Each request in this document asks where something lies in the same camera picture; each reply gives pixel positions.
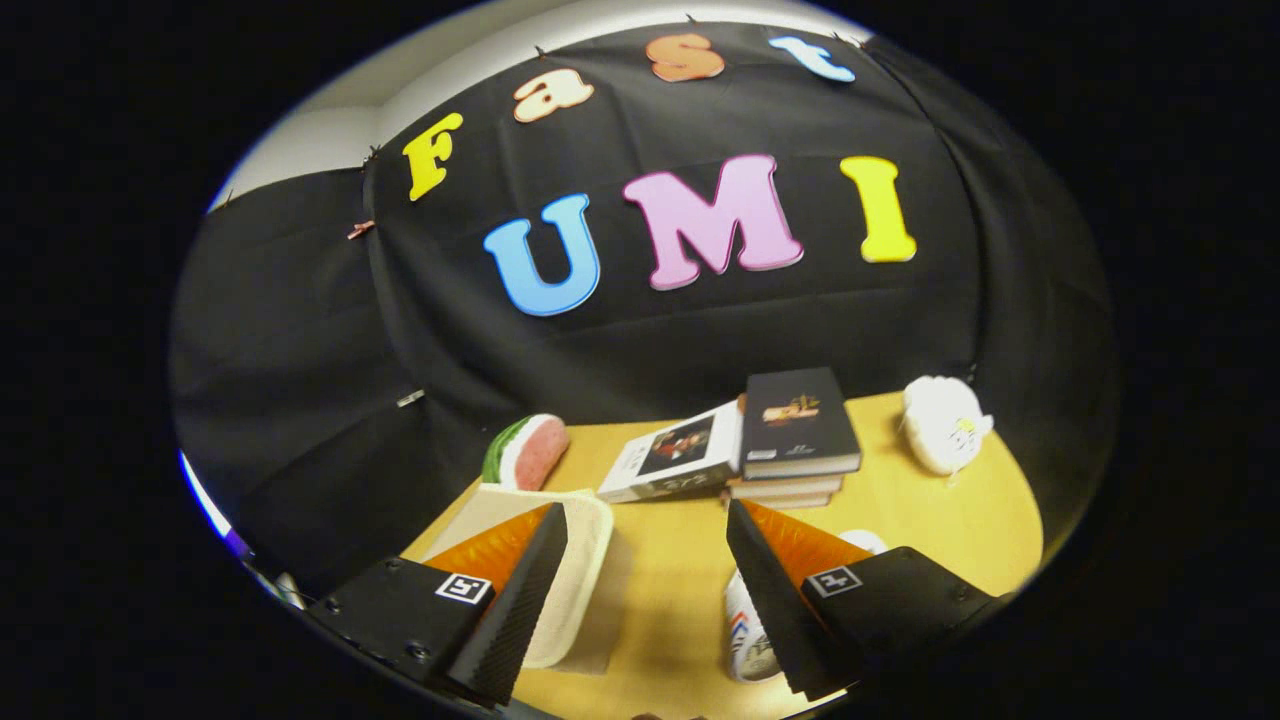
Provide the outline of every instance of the letter u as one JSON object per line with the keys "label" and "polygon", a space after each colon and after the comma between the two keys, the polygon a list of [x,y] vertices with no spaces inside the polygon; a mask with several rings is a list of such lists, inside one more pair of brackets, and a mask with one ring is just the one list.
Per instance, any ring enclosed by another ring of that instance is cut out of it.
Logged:
{"label": "letter u", "polygon": [[529,251],[529,220],[503,224],[484,238],[484,249],[498,261],[498,274],[507,295],[529,315],[558,315],[577,307],[600,282],[600,259],[586,228],[582,211],[590,204],[585,193],[566,195],[543,208],[543,220],[559,231],[568,256],[568,277],[556,284],[543,282]]}

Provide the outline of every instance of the table surface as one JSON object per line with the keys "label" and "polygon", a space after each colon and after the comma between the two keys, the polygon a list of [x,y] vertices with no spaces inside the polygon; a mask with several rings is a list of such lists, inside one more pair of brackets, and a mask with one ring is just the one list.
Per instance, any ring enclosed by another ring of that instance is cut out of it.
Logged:
{"label": "table surface", "polygon": [[[845,477],[831,505],[787,515],[831,533],[860,528],[888,547],[911,546],[992,596],[1018,589],[1032,577],[1042,551],[1039,511],[996,433],[947,487],[947,478],[918,464],[899,432],[900,392],[845,406],[863,447],[861,468]],[[568,448],[543,489],[594,489],[627,441],[673,421],[571,425]],[[475,484],[402,555],[421,557],[474,491]],[[730,678],[724,585],[733,557],[718,498],[668,497],[609,507],[614,537],[630,548],[631,566],[608,670],[584,675],[524,669],[513,691],[517,700],[570,720],[645,712],[663,720],[777,719],[831,700],[808,702],[792,694],[781,674],[759,684]]]}

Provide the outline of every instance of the pink letter m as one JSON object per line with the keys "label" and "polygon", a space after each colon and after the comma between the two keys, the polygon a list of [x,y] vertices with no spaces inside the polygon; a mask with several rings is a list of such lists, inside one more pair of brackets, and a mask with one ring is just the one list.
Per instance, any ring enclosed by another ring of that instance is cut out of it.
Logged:
{"label": "pink letter m", "polygon": [[804,256],[804,246],[791,237],[786,215],[773,188],[777,161],[769,155],[739,155],[721,167],[716,201],[707,204],[671,173],[639,177],[622,196],[644,211],[653,238],[657,268],[649,275],[654,290],[676,290],[698,279],[698,263],[685,255],[680,238],[698,251],[707,265],[722,274],[728,269],[733,231],[742,227],[737,263],[748,270],[785,268]]}

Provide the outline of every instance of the watermelon slice toy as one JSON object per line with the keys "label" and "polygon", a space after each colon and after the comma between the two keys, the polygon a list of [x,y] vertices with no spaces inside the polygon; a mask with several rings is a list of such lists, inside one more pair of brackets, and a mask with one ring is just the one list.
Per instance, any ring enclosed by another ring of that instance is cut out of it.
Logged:
{"label": "watermelon slice toy", "polygon": [[481,480],[511,489],[536,491],[568,447],[564,420],[530,415],[498,433],[484,456]]}

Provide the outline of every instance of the black cloth backdrop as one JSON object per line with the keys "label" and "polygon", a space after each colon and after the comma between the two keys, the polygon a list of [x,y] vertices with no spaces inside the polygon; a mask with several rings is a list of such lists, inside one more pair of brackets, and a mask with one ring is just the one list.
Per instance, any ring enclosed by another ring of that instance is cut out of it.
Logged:
{"label": "black cloth backdrop", "polygon": [[[719,76],[654,76],[645,45],[686,32],[710,40]],[[768,45],[785,35],[828,49],[856,79],[824,79]],[[515,88],[558,68],[594,95],[517,122]],[[445,181],[410,201],[404,145],[449,113],[463,124],[439,163]],[[769,272],[704,266],[686,287],[650,288],[649,229],[622,186],[668,170],[710,201],[722,164],[744,154],[777,160],[805,256]],[[910,261],[860,258],[863,206],[838,169],[852,155],[897,165]],[[526,315],[484,238],[527,219],[538,270],[558,282],[567,259],[540,215],[579,192],[599,284],[573,310]],[[348,241],[366,219],[376,228]],[[232,524],[314,593],[401,550],[525,414],[677,418],[732,398],[750,373],[810,365],[831,365],[847,396],[922,374],[972,378],[1052,544],[1106,461],[1117,387],[1088,228],[991,110],[878,38],[858,49],[739,23],[556,50],[429,109],[362,170],[233,200],[188,260],[174,334],[188,457]],[[419,387],[422,400],[396,407]]]}

